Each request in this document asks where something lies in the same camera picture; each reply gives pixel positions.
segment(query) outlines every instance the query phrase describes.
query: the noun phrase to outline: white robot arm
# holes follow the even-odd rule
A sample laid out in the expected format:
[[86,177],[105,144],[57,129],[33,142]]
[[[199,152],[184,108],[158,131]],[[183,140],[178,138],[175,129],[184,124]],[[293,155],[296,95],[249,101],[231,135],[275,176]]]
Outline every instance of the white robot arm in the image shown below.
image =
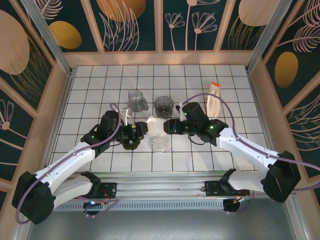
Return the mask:
[[[259,171],[243,172],[230,169],[221,178],[221,188],[228,191],[253,190],[265,192],[277,202],[284,202],[300,180],[300,174],[295,164],[280,162],[267,157],[245,146],[234,136],[233,130],[224,122],[215,119],[209,120],[197,102],[191,102],[181,109],[185,120],[170,119],[163,124],[163,131],[167,134],[197,135],[206,143],[211,143],[242,156]],[[148,134],[145,122],[136,122],[135,125],[124,123],[114,134],[110,141],[96,147],[88,147],[100,143],[115,132],[119,114],[116,111],[107,111],[101,118],[100,124],[84,135],[69,153],[55,163],[37,171],[35,174],[25,172],[19,178],[12,205],[17,208],[23,194],[36,180],[40,182],[33,188],[32,194],[25,198],[21,213],[33,223],[44,221],[54,208],[78,196],[87,194],[95,195],[99,191],[100,180],[90,172],[84,172],[77,178],[64,182],[71,174],[81,166],[94,160],[103,151],[109,148],[110,143],[118,141],[125,149],[134,149],[140,143],[140,139]],[[273,156],[294,159],[292,154],[278,152],[263,148],[248,139],[239,136],[243,141],[257,149]],[[77,154],[75,151],[88,147]],[[48,173],[59,162],[64,161],[52,172]]]

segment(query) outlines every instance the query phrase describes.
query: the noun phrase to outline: white tile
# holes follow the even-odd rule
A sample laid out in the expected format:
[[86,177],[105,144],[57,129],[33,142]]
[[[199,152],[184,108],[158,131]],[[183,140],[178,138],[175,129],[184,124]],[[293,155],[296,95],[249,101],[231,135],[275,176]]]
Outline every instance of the white tile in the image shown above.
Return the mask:
[[86,103],[83,108],[83,119],[98,119],[101,103]]
[[175,102],[174,103],[174,107],[173,107],[173,112],[172,112],[172,115],[171,115],[171,118],[180,118],[180,113],[178,113],[177,109],[176,109],[176,106],[179,104],[179,102]]
[[191,152],[173,152],[172,162],[173,162],[173,171],[176,171],[176,172],[193,171]]
[[96,124],[98,124],[98,121],[98,118],[82,118],[78,134],[87,134]]
[[258,117],[257,108],[254,102],[240,102],[240,109],[243,117]]
[[69,104],[83,104],[86,100],[87,90],[72,90],[69,97]]
[[184,71],[186,76],[200,76],[199,65],[184,65]]
[[174,103],[180,103],[187,100],[187,91],[185,89],[170,89],[170,98]]
[[[191,140],[197,144],[203,144],[204,142],[198,136],[192,136]],[[197,145],[193,142],[191,143],[192,152],[211,152],[210,143],[205,143],[203,145]]]
[[131,154],[132,150],[126,150],[124,148],[124,146],[122,144],[120,144],[117,146],[113,146],[113,153],[130,153]]
[[78,119],[81,118],[84,105],[80,104],[68,104],[66,106],[64,118],[66,119]]
[[153,77],[154,66],[153,65],[140,65],[138,68],[139,77]]
[[121,89],[137,89],[138,78],[136,76],[127,76],[122,78]]
[[239,102],[254,102],[251,89],[236,89]]
[[221,89],[221,98],[227,103],[237,103],[237,93],[235,89]]
[[231,65],[232,76],[247,76],[246,68],[243,65]]
[[248,133],[246,135],[246,137],[253,143],[263,147],[263,148],[268,148],[267,147],[267,143],[266,143],[266,139],[263,133]]
[[168,76],[155,76],[153,80],[154,89],[169,89],[169,77]]
[[92,66],[78,66],[75,77],[90,77]]
[[136,152],[132,155],[132,172],[151,172],[152,153]]
[[91,77],[88,89],[102,90],[105,88],[105,81],[106,81],[105,77]]
[[123,66],[108,66],[107,77],[121,77]]
[[129,90],[121,89],[119,103],[128,103],[129,100]]
[[203,89],[210,89],[212,82],[218,83],[218,79],[216,76],[202,76],[201,80]]
[[231,153],[225,152],[212,152],[213,167],[215,171],[228,171],[233,169]]
[[62,121],[62,126],[60,130],[60,134],[77,134],[78,133],[78,128],[80,124],[80,119],[68,119],[65,118]]
[[[241,111],[240,111],[240,107],[239,107],[239,103],[237,102],[229,102],[228,106],[232,112],[232,115],[236,118],[236,117],[242,117],[241,115]],[[230,117],[230,113],[227,109],[227,107],[225,105],[223,105],[223,112],[224,112],[224,116],[226,118]]]
[[201,76],[217,76],[214,65],[200,65]]
[[191,152],[191,142],[187,135],[172,135],[173,152]]
[[85,165],[79,167],[75,172],[76,173],[83,173],[83,172],[90,171],[91,163],[92,162],[87,162]]
[[[119,103],[119,104],[116,103],[116,105],[119,107],[119,109],[128,107],[127,103]],[[110,110],[112,110],[110,107],[110,103],[102,103],[99,118],[101,118],[106,113],[106,111],[110,111]]]
[[211,152],[193,152],[192,159],[194,171],[214,170]]
[[[225,122],[226,122],[226,124],[229,125],[229,128],[233,127],[231,117],[226,117],[225,118]],[[243,121],[242,117],[235,117],[234,118],[234,122],[235,122],[235,130],[236,130],[236,132],[239,133],[239,134],[245,134],[246,130],[245,130],[244,121]]]
[[232,153],[234,168],[241,171],[255,170],[254,166],[246,161],[242,156]]
[[92,161],[91,172],[92,173],[107,173],[111,168],[112,153],[101,153],[96,159]]
[[89,77],[75,77],[72,85],[72,90],[87,90],[89,80]]
[[153,102],[155,102],[155,100],[161,96],[170,97],[170,90],[169,89],[155,89],[155,90],[153,90]]
[[123,66],[122,77],[137,77],[138,66]]
[[[135,122],[145,122],[147,120],[147,118],[136,118]],[[138,147],[133,150],[133,153],[137,153],[137,152],[143,152],[143,153],[151,153],[152,149],[149,145],[149,136],[148,135],[144,135],[144,139],[142,139],[140,141],[140,144],[138,145]]]
[[93,66],[91,77],[106,77],[108,66]]
[[169,66],[168,65],[155,65],[153,66],[154,76],[168,77]]
[[153,89],[154,78],[152,76],[139,76],[138,77],[138,89]]
[[247,134],[263,133],[258,117],[244,117],[243,122]]
[[85,98],[86,104],[100,104],[102,101],[103,90],[88,90]]
[[103,103],[118,103],[120,90],[104,90]]
[[172,153],[171,152],[153,152],[152,153],[152,171],[153,172],[171,172],[172,171]]
[[77,135],[59,135],[56,143],[55,152],[68,153],[76,143]]
[[135,113],[135,118],[149,118],[153,115],[152,103],[148,103],[148,110]]
[[186,89],[186,78],[184,76],[171,76],[170,89]]
[[200,76],[187,76],[185,78],[187,89],[202,89],[202,81]]
[[182,77],[185,75],[185,67],[183,65],[169,65],[169,75]]
[[120,89],[121,77],[107,77],[104,89]]
[[218,76],[218,84],[220,84],[220,89],[234,89],[234,80],[232,76]]
[[146,100],[147,103],[153,103],[153,95],[154,95],[154,91],[151,89],[140,89],[139,91],[142,92],[142,95],[144,97],[144,99]]
[[249,89],[249,80],[246,76],[234,76],[234,85],[237,89]]
[[66,152],[56,152],[53,154],[52,162],[50,164],[54,164],[56,161],[61,159],[64,155],[66,155]]
[[[203,90],[202,89],[187,89],[186,90],[186,96],[188,99],[197,95],[197,94],[203,94]],[[190,102],[198,102],[198,103],[204,103],[205,101],[207,101],[207,96],[204,96],[204,95],[197,96],[197,97],[190,100]]]
[[215,65],[217,76],[232,76],[229,65]]
[[131,172],[132,153],[113,153],[111,172]]

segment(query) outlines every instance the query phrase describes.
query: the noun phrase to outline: purple cable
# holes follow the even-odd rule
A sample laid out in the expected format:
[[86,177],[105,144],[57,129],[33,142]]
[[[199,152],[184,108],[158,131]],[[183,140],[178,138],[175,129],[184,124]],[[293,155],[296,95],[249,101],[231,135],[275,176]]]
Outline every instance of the purple cable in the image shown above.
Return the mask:
[[88,205],[86,206],[86,208],[84,209],[84,214],[87,218],[92,218],[94,219],[95,217],[98,217],[98,216],[101,216],[103,214],[105,214],[109,209],[113,208],[120,200],[119,199],[115,199],[115,200],[108,200],[108,201],[105,201],[105,200],[96,200],[96,199],[90,199],[90,198],[86,198],[86,197],[83,197],[83,196],[78,196],[77,199],[82,199],[82,200],[86,200],[86,201],[94,201],[95,203],[104,203],[104,204],[108,204],[108,203],[112,203],[110,206],[108,206],[105,210],[103,211],[99,211],[97,214],[95,215],[89,215],[88,212],[87,212],[87,209],[92,207],[91,205]]
[[118,124],[114,130],[114,132],[111,134],[110,137],[108,137],[106,140],[103,140],[101,142],[98,142],[96,144],[93,144],[93,145],[90,145],[90,146],[85,146],[83,148],[80,148],[76,151],[74,151],[73,153],[70,153],[68,156],[66,156],[64,159],[62,159],[60,162],[58,162],[56,165],[54,165],[50,170],[48,170],[46,173],[44,173],[41,177],[39,177],[26,191],[25,193],[23,194],[19,204],[18,204],[18,207],[16,208],[16,212],[15,212],[15,220],[18,224],[26,224],[28,222],[30,222],[30,220],[26,220],[26,221],[21,221],[19,219],[19,213],[20,213],[20,210],[21,210],[21,207],[22,207],[22,204],[24,203],[27,195],[30,193],[30,191],[35,187],[35,185],[37,185],[42,179],[44,179],[47,174],[50,174],[53,170],[55,170],[57,167],[59,167],[61,164],[63,164],[65,161],[67,161],[71,156],[75,156],[76,154],[82,152],[83,150],[86,150],[86,149],[89,149],[89,148],[94,148],[94,147],[97,147],[97,146],[100,146],[106,142],[108,142],[110,139],[112,139],[114,137],[114,135],[116,135],[116,133],[118,132],[119,128],[120,128],[120,125],[121,125],[121,113],[120,113],[120,109],[119,107],[114,104],[114,103],[110,103],[110,108],[112,110],[114,110],[114,108],[112,107],[112,105],[115,106],[116,110],[118,111]]
[[[199,94],[196,94],[192,97],[190,97],[189,99],[187,99],[186,101],[184,101],[182,103],[182,105],[186,104],[188,101],[190,101],[191,99],[194,99],[198,96],[201,96],[201,95],[208,95],[208,96],[212,96],[212,97],[215,97],[216,99],[219,99],[225,106],[226,108],[228,109],[228,112],[230,113],[230,116],[231,116],[231,120],[232,120],[232,131],[233,131],[233,134],[234,136],[239,140],[239,142],[241,142],[242,144],[246,145],[248,148],[251,148],[252,150],[264,155],[264,156],[267,156],[269,158],[273,158],[273,159],[277,159],[277,160],[280,160],[280,161],[284,161],[284,162],[287,162],[287,163],[292,163],[292,164],[300,164],[300,165],[304,165],[306,167],[309,167],[309,168],[313,168],[313,169],[316,169],[318,171],[320,171],[320,167],[316,166],[316,165],[313,165],[313,164],[310,164],[310,163],[307,163],[307,162],[302,162],[302,161],[296,161],[296,160],[292,160],[292,159],[287,159],[287,158],[283,158],[283,157],[279,157],[279,156],[274,156],[274,155],[269,155],[268,153],[264,152],[264,151],[261,151],[260,149],[254,147],[254,146],[251,146],[249,143],[243,141],[237,134],[236,132],[236,124],[235,124],[235,117],[233,116],[232,112],[231,112],[231,109],[230,107],[228,106],[228,104],[221,98],[221,97],[218,97],[217,95],[214,95],[212,93],[199,93]],[[319,188],[320,187],[320,182],[316,183],[315,185],[312,185],[312,186],[308,186],[308,187],[303,187],[303,188],[297,188],[297,189],[294,189],[293,191],[295,192],[300,192],[300,191],[306,191],[306,190],[312,190],[312,189],[316,189],[316,188]]]

